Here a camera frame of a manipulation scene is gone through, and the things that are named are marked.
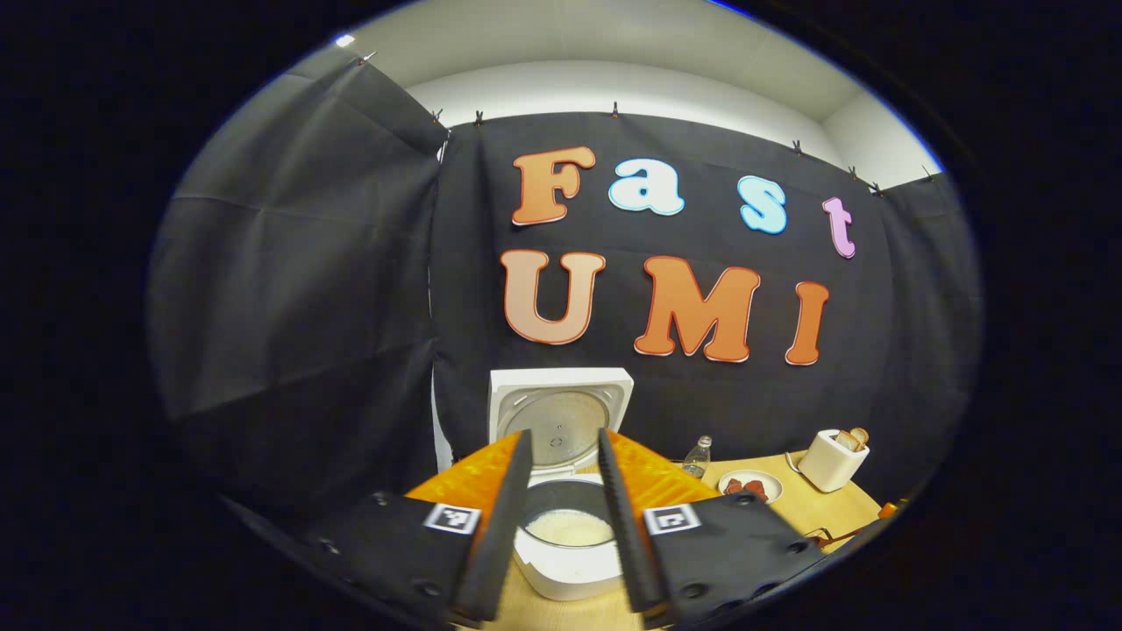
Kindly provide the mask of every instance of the ceiling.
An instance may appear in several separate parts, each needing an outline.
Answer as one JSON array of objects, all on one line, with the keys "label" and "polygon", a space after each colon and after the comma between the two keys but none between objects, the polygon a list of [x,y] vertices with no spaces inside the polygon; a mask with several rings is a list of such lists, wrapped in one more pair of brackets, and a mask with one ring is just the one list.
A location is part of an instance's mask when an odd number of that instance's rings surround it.
[{"label": "ceiling", "polygon": [[350,31],[404,88],[472,70],[608,61],[686,72],[822,121],[863,89],[791,39],[706,0],[422,0]]}]

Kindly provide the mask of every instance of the wooden table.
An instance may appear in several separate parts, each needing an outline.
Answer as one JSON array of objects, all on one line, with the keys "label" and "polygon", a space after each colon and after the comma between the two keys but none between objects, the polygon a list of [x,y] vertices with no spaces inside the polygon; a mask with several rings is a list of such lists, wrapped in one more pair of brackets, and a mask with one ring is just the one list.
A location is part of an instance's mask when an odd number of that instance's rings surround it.
[{"label": "wooden table", "polygon": [[[791,454],[795,466],[806,451]],[[785,457],[767,456],[744,460],[715,461],[701,478],[716,486],[720,477],[736,469],[755,469],[775,476],[783,484],[783,495],[771,507],[783,516],[800,533],[816,528],[829,529],[835,537],[876,520],[880,506],[854,483],[848,483],[834,493],[822,493],[815,488],[802,475],[787,465]],[[595,473],[597,467],[582,469]],[[831,552],[843,542],[826,548]],[[642,621],[632,613],[627,593],[620,587],[582,601],[558,602],[544,598],[534,592],[522,570],[511,559],[503,596],[499,601],[498,620],[484,625],[485,631],[570,631],[597,629],[605,631],[641,631]]]}]

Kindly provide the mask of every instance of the black backdrop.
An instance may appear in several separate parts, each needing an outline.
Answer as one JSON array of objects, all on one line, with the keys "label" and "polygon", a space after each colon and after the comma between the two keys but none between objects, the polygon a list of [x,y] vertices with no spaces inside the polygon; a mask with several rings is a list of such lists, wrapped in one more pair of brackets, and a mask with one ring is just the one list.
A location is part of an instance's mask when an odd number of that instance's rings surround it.
[{"label": "black backdrop", "polygon": [[[946,176],[889,189],[792,147],[681,120],[609,113],[536,115],[453,127],[439,177],[431,289],[440,336],[438,417],[462,457],[487,442],[488,372],[495,368],[623,366],[635,379],[620,431],[681,458],[707,433],[717,459],[806,449],[818,430],[866,428],[873,452],[856,481],[880,501],[909,492],[936,466],[966,404],[980,353],[981,301],[974,245]],[[515,158],[587,146],[596,165],[580,190],[558,199],[560,221],[514,226],[522,176]],[[614,207],[608,188],[625,159],[654,158],[678,172],[682,211],[657,216]],[[787,195],[785,229],[749,230],[737,181],[755,175]],[[853,217],[853,258],[834,247],[822,202]],[[607,259],[596,277],[590,323],[561,346],[519,337],[503,311],[507,249],[544,252],[537,309],[560,319],[569,252]],[[655,255],[686,259],[707,295],[726,267],[755,271],[743,363],[710,362],[679,348],[666,357],[632,348],[646,328]],[[799,321],[798,283],[825,285],[819,359],[784,359]]]},{"label": "black backdrop", "polygon": [[192,163],[156,237],[149,344],[219,490],[315,519],[435,470],[429,226],[447,130],[329,46]]}]

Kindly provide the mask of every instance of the white plate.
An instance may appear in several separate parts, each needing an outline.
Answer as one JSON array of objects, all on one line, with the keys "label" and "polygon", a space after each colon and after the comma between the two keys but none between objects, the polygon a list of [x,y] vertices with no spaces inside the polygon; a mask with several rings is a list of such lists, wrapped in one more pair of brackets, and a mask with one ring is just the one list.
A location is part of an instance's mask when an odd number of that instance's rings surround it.
[{"label": "white plate", "polygon": [[765,474],[764,472],[757,472],[754,469],[736,469],[735,472],[728,472],[725,474],[720,482],[717,483],[717,491],[724,495],[725,488],[728,486],[728,481],[736,478],[741,481],[741,484],[747,484],[753,479],[758,479],[764,484],[764,493],[767,494],[767,503],[771,504],[775,500],[779,500],[780,495],[783,494],[783,483],[775,479],[775,476],[771,474]]}]

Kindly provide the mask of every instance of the white rice cooker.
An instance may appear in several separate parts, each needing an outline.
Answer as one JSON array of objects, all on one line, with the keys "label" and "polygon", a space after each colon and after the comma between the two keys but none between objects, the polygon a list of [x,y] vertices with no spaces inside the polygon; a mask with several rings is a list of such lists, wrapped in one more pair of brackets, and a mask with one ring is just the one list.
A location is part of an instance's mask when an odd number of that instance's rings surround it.
[{"label": "white rice cooker", "polygon": [[[514,556],[546,598],[577,601],[623,586],[615,536],[597,522],[610,523],[604,482],[577,472],[597,461],[600,428],[619,430],[633,386],[623,368],[491,371],[489,441],[531,430],[534,467]],[[576,532],[586,524],[598,528]],[[586,545],[598,531],[600,540]]]}]

